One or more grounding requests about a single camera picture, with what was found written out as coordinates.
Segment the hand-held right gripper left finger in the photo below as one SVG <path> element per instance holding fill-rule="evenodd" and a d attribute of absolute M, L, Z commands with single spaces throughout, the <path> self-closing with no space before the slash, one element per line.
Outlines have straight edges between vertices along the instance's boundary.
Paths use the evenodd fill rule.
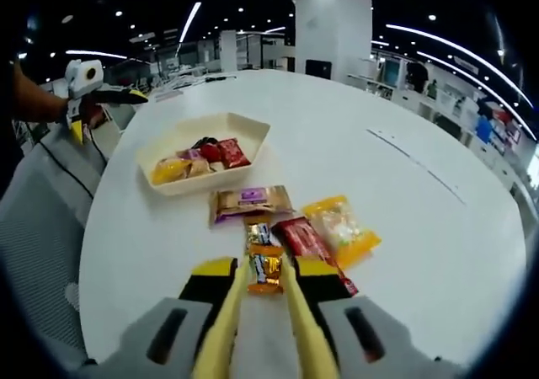
<path fill-rule="evenodd" d="M 236 277 L 238 260 L 224 257 L 195 267 L 179 297 L 163 298 L 131 324 L 119 349 L 89 366 L 85 378 L 189 378 L 207 332 Z"/>

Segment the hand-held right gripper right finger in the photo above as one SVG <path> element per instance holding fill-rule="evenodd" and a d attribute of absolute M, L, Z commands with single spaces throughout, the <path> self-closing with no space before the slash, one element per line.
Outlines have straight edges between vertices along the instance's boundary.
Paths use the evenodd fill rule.
<path fill-rule="evenodd" d="M 418 350 L 404 324 L 367 296 L 350 296 L 336 268 L 293 259 L 293 333 L 305 378 L 461 378 Z"/>

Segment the person's left hand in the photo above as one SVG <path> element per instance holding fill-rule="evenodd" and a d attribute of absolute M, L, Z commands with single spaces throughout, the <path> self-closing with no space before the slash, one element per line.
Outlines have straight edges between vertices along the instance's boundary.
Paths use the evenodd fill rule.
<path fill-rule="evenodd" d="M 107 120 L 104 108 L 100 104 L 88 104 L 86 107 L 86 121 L 88 128 L 94 130 Z"/>

